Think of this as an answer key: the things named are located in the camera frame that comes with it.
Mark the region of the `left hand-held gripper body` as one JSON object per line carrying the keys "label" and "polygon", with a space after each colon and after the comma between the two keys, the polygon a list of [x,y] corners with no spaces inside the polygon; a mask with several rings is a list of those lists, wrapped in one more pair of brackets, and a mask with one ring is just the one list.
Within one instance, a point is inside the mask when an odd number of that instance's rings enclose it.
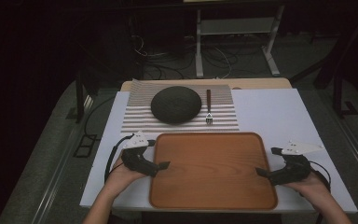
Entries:
{"label": "left hand-held gripper body", "polygon": [[147,140],[142,131],[132,135],[122,149],[121,159],[130,170],[155,177],[158,166],[144,157],[148,148]]}

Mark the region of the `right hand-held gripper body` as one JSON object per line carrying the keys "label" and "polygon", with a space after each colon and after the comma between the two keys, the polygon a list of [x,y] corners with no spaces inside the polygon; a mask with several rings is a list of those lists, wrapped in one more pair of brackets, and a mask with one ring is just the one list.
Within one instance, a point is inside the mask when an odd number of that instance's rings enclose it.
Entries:
{"label": "right hand-held gripper body", "polygon": [[305,157],[307,153],[323,149],[324,147],[319,145],[290,141],[286,147],[282,148],[284,167],[269,172],[268,180],[273,186],[283,185],[301,181],[307,178],[310,173],[315,173],[321,179],[324,179],[320,172],[311,167],[310,161]]}

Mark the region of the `brown wooden tray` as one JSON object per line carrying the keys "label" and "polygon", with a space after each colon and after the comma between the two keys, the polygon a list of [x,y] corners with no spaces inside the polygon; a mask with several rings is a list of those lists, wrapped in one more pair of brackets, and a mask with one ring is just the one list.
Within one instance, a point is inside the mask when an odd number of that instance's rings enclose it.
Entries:
{"label": "brown wooden tray", "polygon": [[154,162],[167,169],[151,181],[149,202],[158,209],[272,210],[276,190],[257,174],[269,169],[256,133],[164,133]]}

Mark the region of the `person's left hand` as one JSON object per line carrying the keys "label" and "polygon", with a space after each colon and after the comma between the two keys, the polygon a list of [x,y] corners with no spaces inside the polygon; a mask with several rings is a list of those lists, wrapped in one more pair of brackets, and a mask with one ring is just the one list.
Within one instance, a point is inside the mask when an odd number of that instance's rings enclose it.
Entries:
{"label": "person's left hand", "polygon": [[107,195],[110,198],[116,198],[132,182],[143,177],[145,177],[144,174],[130,170],[124,165],[121,157],[118,157],[104,183],[103,189],[107,191]]}

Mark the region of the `person's right hand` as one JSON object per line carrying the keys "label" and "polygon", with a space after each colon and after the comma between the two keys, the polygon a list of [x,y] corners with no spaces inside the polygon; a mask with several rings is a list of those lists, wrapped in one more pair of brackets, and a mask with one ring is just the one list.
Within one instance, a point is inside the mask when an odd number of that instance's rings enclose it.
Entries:
{"label": "person's right hand", "polygon": [[334,203],[327,187],[314,173],[310,173],[301,181],[284,184],[284,186],[300,193],[317,211],[322,212]]}

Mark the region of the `white board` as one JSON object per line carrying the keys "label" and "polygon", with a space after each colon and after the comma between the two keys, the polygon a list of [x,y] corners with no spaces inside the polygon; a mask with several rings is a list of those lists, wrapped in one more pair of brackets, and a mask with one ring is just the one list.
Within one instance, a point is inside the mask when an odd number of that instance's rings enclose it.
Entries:
{"label": "white board", "polygon": [[[290,141],[309,143],[324,147],[307,108],[296,89],[233,90],[232,99],[237,112],[239,129],[243,132],[258,133],[267,148],[267,158],[271,169],[283,166],[283,161],[270,152],[271,147],[285,147]],[[122,133],[126,105],[130,93],[120,91],[113,102],[103,138],[99,145],[89,179],[80,200],[80,206],[90,207],[103,186],[106,162],[112,147],[125,136]],[[326,148],[307,155],[311,161],[320,163],[332,177],[332,194],[347,213],[356,213],[358,209],[351,198],[341,176],[337,172]],[[153,208],[149,203],[148,191],[151,177],[135,181],[120,194],[114,203],[116,209],[163,211]],[[270,211],[255,210],[257,213],[308,213],[312,206],[293,190],[276,187],[278,204]]]}

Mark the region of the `dark round bowl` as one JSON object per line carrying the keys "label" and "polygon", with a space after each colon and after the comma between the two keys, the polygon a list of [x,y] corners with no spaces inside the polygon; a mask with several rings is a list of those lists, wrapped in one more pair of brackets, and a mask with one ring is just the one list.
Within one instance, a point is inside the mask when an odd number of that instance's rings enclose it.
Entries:
{"label": "dark round bowl", "polygon": [[173,86],[159,91],[151,101],[151,112],[164,123],[180,124],[195,118],[201,110],[200,96],[188,87]]}

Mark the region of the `striped placemat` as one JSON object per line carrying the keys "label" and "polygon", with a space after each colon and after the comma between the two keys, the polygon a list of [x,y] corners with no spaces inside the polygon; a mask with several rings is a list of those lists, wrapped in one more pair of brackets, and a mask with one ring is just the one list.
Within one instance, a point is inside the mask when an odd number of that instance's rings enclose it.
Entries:
{"label": "striped placemat", "polygon": [[[201,99],[202,106],[199,114],[192,120],[180,124],[164,123],[154,117],[151,112],[151,101],[161,90],[168,88],[141,84],[139,80],[126,82],[122,91],[129,94],[121,125],[122,133],[210,133],[236,132],[239,128],[236,109],[233,103],[231,89],[227,86],[183,86],[195,91]],[[207,95],[211,90],[213,124],[206,123]]]}

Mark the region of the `light wooden table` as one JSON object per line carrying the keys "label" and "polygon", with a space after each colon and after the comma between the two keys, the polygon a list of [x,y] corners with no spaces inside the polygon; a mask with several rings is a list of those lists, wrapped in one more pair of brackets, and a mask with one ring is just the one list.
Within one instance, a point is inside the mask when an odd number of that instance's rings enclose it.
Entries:
{"label": "light wooden table", "polygon": [[228,79],[170,79],[170,80],[139,80],[141,84],[152,86],[227,86],[231,90],[260,89],[292,89],[292,85],[284,77],[267,78],[228,78]]}

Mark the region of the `dark stand foot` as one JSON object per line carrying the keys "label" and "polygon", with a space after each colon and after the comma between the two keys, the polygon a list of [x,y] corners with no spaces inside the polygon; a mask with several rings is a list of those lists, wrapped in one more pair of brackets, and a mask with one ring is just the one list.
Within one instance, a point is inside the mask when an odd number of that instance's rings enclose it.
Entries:
{"label": "dark stand foot", "polygon": [[341,119],[345,116],[358,115],[358,111],[351,102],[342,100],[342,93],[343,77],[338,73],[333,81],[333,109]]}

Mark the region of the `dark metal stand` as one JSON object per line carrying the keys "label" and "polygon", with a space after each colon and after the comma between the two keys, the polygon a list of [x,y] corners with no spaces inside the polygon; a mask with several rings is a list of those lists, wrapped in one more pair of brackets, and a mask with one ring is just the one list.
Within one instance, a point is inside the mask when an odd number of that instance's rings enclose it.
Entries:
{"label": "dark metal stand", "polygon": [[85,114],[86,94],[96,95],[99,89],[98,79],[88,71],[76,73],[76,122],[79,123]]}

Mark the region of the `grey metal stand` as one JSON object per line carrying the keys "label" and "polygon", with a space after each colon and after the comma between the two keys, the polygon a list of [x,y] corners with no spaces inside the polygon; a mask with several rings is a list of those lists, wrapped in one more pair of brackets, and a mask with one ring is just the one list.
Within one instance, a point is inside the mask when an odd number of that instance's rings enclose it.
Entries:
{"label": "grey metal stand", "polygon": [[201,17],[201,10],[197,11],[196,22],[196,53],[195,67],[197,78],[203,78],[203,64],[201,54],[201,38],[206,35],[252,35],[252,34],[268,34],[268,42],[262,48],[268,69],[273,77],[278,77],[280,71],[276,65],[272,48],[277,36],[282,14],[285,6],[278,6],[274,17],[262,18],[246,18],[246,19],[220,19],[220,20],[204,20]]}

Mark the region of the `black floor frame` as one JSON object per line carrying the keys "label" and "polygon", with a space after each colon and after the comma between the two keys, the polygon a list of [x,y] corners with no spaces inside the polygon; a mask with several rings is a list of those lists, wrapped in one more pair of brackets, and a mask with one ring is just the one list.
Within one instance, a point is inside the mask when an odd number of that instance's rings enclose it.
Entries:
{"label": "black floor frame", "polygon": [[73,156],[75,158],[88,158],[97,140],[96,134],[83,134]]}

